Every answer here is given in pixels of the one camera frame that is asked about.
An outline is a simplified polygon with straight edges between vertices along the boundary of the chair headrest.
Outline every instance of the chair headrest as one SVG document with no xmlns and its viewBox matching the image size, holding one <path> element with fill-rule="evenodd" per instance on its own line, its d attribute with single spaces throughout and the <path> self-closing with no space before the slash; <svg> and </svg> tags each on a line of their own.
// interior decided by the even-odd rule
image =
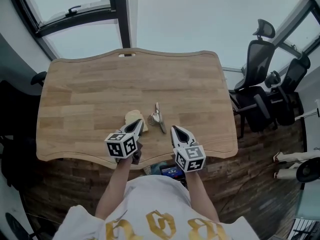
<svg viewBox="0 0 320 240">
<path fill-rule="evenodd" d="M 299 63 L 304 67 L 306 68 L 307 70 L 310 68 L 311 66 L 311 62 L 310 62 L 310 59 L 309 57 L 304 53 L 302 52 L 300 58 L 298 58 L 298 61 Z"/>
<path fill-rule="evenodd" d="M 276 31 L 274 26 L 264 19 L 258 19 L 258 28 L 256 32 L 253 33 L 254 36 L 261 36 L 266 38 L 274 38 Z"/>
</svg>

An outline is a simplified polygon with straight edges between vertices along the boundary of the cable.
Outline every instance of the cable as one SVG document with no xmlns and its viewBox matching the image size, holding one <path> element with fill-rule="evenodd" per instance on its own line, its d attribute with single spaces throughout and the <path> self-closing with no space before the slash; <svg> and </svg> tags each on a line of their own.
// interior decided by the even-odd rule
<svg viewBox="0 0 320 240">
<path fill-rule="evenodd" d="M 54 221 L 54 220 L 51 220 L 51 219 L 48 219 L 48 218 L 44 218 L 44 217 L 40 217 L 40 216 L 37 216 L 37 215 L 33 215 L 33 214 L 31 214 L 31 213 L 28 213 L 28 212 L 26 212 L 25 214 L 28 214 L 28 215 L 31 215 L 31 216 L 33 216 L 33 217 L 37 217 L 37 218 L 40 218 L 40 219 L 44 219 L 44 220 L 47 220 L 47 221 L 50 221 L 50 222 L 54 222 L 54 223 L 57 223 L 57 224 L 62 224 L 62 223 L 60 223 L 60 222 L 56 222 L 56 221 Z"/>
<path fill-rule="evenodd" d="M 303 159 L 303 160 L 297 160 L 297 161 L 294 161 L 294 162 L 302 162 L 302 161 L 306 161 L 306 160 L 309 160 L 309 159 Z M 282 161 L 282 162 L 279 162 L 278 165 L 282 165 L 282 164 L 286 164 L 286 163 L 294 163 L 294 162 L 286 162 L 286 161 Z M 256 176 L 253 176 L 252 178 L 249 178 L 246 182 L 244 182 L 240 187 L 239 189 L 237 190 L 237 192 L 231 196 L 231 198 L 225 203 L 225 205 L 222 207 L 222 209 L 220 210 L 220 214 L 222 213 L 222 211 L 224 210 L 224 208 L 227 206 L 227 204 L 229 204 L 233 199 L 235 199 L 235 197 L 238 195 L 238 193 L 240 192 L 240 190 L 243 188 L 244 185 L 246 185 L 250 180 L 258 177 L 265 169 L 268 169 L 269 167 L 271 166 L 274 166 L 275 164 L 272 163 L 272 164 L 269 164 L 267 167 L 264 167 Z"/>
</svg>

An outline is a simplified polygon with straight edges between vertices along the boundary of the wooden table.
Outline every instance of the wooden table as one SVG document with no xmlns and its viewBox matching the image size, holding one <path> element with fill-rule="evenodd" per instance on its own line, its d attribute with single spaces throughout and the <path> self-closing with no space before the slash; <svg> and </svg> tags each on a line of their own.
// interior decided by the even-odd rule
<svg viewBox="0 0 320 240">
<path fill-rule="evenodd" d="M 147 121 L 156 102 L 168 133 L 148 124 L 149 131 L 139 140 L 140 164 L 132 169 L 171 159 L 172 125 L 191 131 L 208 157 L 228 158 L 238 152 L 235 119 L 217 54 L 131 48 L 51 63 L 38 112 L 37 157 L 82 159 L 114 169 L 105 138 L 125 124 L 125 114 L 131 110 L 140 110 Z"/>
</svg>

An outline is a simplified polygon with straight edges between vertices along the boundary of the office chair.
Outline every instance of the office chair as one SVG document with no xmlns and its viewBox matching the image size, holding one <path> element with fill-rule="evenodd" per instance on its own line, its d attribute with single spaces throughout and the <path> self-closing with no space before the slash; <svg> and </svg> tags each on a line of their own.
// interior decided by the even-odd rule
<svg viewBox="0 0 320 240">
<path fill-rule="evenodd" d="M 294 58 L 290 62 L 283 81 L 278 86 L 271 88 L 269 99 L 276 120 L 282 126 L 289 126 L 295 122 L 293 104 L 288 95 L 295 92 L 310 66 L 310 59 L 302 53 L 300 58 Z"/>
<path fill-rule="evenodd" d="M 44 81 L 46 79 L 46 76 L 47 76 L 47 72 L 46 71 L 43 71 L 43 72 L 40 72 L 40 73 L 36 74 L 31 79 L 31 85 L 33 86 L 35 84 L 39 84 L 39 85 L 41 85 L 43 87 L 44 86 Z"/>
<path fill-rule="evenodd" d="M 272 122 L 274 129 L 277 128 L 270 99 L 262 87 L 255 86 L 265 80 L 275 53 L 275 46 L 264 41 L 262 36 L 273 38 L 275 34 L 269 22 L 258 19 L 258 29 L 253 33 L 258 40 L 251 41 L 248 46 L 244 78 L 235 85 L 234 90 L 229 90 L 230 98 L 236 106 L 233 113 L 239 114 L 241 118 L 239 139 L 244 136 L 245 119 L 254 133 L 263 131 Z"/>
<path fill-rule="evenodd" d="M 19 190 L 30 183 L 30 167 L 37 159 L 36 131 L 40 95 L 25 94 L 7 81 L 0 82 L 1 170 L 7 184 Z"/>
</svg>

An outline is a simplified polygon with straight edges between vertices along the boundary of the white t-shirt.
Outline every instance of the white t-shirt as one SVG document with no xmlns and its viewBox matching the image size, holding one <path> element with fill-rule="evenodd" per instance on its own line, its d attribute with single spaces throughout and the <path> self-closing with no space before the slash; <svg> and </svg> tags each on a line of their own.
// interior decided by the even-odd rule
<svg viewBox="0 0 320 240">
<path fill-rule="evenodd" d="M 214 223 L 191 208 L 183 185 L 149 175 L 128 181 L 124 200 L 103 221 L 82 206 L 71 207 L 53 240 L 213 239 L 259 240 L 244 217 Z"/>
</svg>

